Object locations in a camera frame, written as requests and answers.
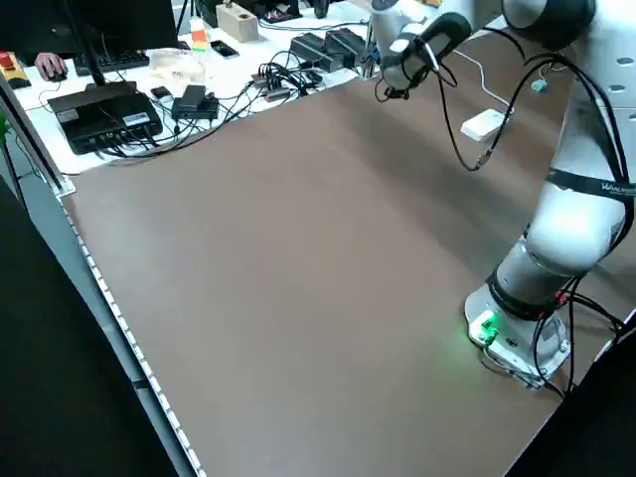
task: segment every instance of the computer mouse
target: computer mouse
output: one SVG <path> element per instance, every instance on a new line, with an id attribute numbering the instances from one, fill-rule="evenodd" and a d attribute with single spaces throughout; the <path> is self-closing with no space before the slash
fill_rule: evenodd
<path id="1" fill-rule="evenodd" d="M 55 73 L 52 77 L 49 77 L 49 81 L 60 82 L 60 81 L 64 81 L 66 78 L 67 78 L 66 73 Z"/>

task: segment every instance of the green led light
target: green led light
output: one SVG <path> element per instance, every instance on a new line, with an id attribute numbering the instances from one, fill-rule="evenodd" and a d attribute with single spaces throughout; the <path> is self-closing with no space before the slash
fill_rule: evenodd
<path id="1" fill-rule="evenodd" d="M 470 335 L 479 341 L 492 343 L 499 330 L 497 330 L 497 315 L 492 310 L 486 310 L 470 325 Z"/>

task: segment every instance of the red button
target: red button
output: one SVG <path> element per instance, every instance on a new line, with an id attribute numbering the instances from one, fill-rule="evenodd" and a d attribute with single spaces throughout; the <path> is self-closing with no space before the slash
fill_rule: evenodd
<path id="1" fill-rule="evenodd" d="M 11 56 L 8 53 L 0 52 L 0 66 L 5 70 L 13 70 L 15 68 L 13 60 L 11 60 Z"/>

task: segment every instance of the white desk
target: white desk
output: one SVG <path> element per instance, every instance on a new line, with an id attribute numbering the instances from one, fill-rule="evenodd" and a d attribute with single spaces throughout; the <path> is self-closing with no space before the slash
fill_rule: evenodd
<path id="1" fill-rule="evenodd" d="M 314 17 L 313 9 L 303 10 L 302 14 L 303 18 L 286 22 L 284 25 L 294 28 L 315 28 L 346 22 L 360 22 L 369 19 L 369 13 L 367 11 L 348 2 L 331 5 L 328 17 L 322 20 L 318 20 Z M 365 38 L 365 26 L 350 26 L 348 28 Z M 250 80 L 250 75 L 256 73 L 260 64 L 268 62 L 279 51 L 288 50 L 291 39 L 303 32 L 288 32 L 259 28 L 259 33 L 261 36 L 259 41 L 240 43 L 219 29 L 210 29 L 208 31 L 210 40 L 223 40 L 239 52 L 239 57 L 229 60 L 224 60 L 221 56 L 212 52 L 208 54 L 206 61 L 207 72 L 208 70 L 212 71 L 212 77 L 208 78 L 206 81 L 206 88 L 208 91 L 213 91 L 218 97 L 235 96 Z M 324 32 L 314 33 L 318 36 L 324 36 Z M 182 37 L 181 39 L 186 41 L 189 40 L 189 35 L 186 37 Z M 286 61 L 285 56 L 281 56 L 280 61 Z M 22 104 L 22 107 L 27 110 L 27 114 L 42 136 L 43 142 L 49 149 L 49 152 L 60 171 L 65 174 L 74 175 L 82 173 L 90 168 L 103 165 L 107 160 L 104 160 L 93 153 L 77 156 L 71 150 L 60 124 L 54 115 L 49 112 L 49 107 L 41 107 L 42 105 L 40 100 L 45 102 L 52 97 L 82 91 L 88 83 L 92 82 L 91 77 L 80 78 L 77 76 L 73 61 L 67 61 L 67 66 L 69 67 L 68 78 L 57 84 L 42 80 L 35 67 L 27 68 L 26 73 L 32 86 L 18 89 L 15 92 Z M 180 96 L 185 88 L 182 84 L 166 83 L 165 81 L 153 78 L 150 75 L 149 68 L 127 70 L 121 72 L 121 74 L 126 80 L 137 81 L 137 88 L 146 94 L 150 94 L 150 89 L 153 87 L 165 85 L 175 96 Z M 105 76 L 107 80 L 120 80 L 116 73 L 106 74 Z M 342 84 L 343 82 L 355 77 L 356 75 L 349 70 L 340 70 L 330 75 L 323 75 L 325 87 Z M 240 99 L 235 110 L 239 110 L 243 105 L 247 104 L 252 98 L 254 98 L 255 95 L 256 89 L 251 89 L 247 95 Z M 234 102 L 234 99 L 230 99 L 221 101 L 221 104 L 226 107 L 230 107 L 234 104 Z M 282 101 L 266 102 L 264 99 L 258 99 L 253 103 L 250 111 L 252 113 L 259 112 L 281 103 Z M 162 111 L 158 110 L 158 113 L 159 116 L 162 117 Z M 166 124 L 173 126 L 174 122 L 168 116 L 169 114 L 166 115 Z M 213 127 L 221 123 L 222 119 L 225 117 L 225 111 L 223 108 L 220 109 L 219 116 L 220 118 L 213 122 Z M 210 126 L 208 121 L 199 121 L 199 123 L 199 125 L 205 128 Z M 168 137 L 172 134 L 172 130 L 164 127 L 163 133 L 155 137 L 160 139 L 161 137 Z"/>

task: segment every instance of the black power supply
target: black power supply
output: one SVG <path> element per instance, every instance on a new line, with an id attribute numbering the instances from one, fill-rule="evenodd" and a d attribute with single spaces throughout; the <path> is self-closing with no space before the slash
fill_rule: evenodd
<path id="1" fill-rule="evenodd" d="M 325 35 L 325 50 L 334 55 L 342 55 L 345 68 L 354 68 L 360 63 L 365 51 L 365 39 L 348 28 L 330 30 Z"/>
<path id="2" fill-rule="evenodd" d="M 213 121 L 219 115 L 219 100 L 213 92 L 206 94 L 204 86 L 189 85 L 182 97 L 172 103 L 172 118 Z"/>
<path id="3" fill-rule="evenodd" d="M 328 52 L 324 40 L 313 33 L 293 38 L 289 50 L 327 73 L 339 70 L 343 66 L 344 55 L 341 52 Z"/>

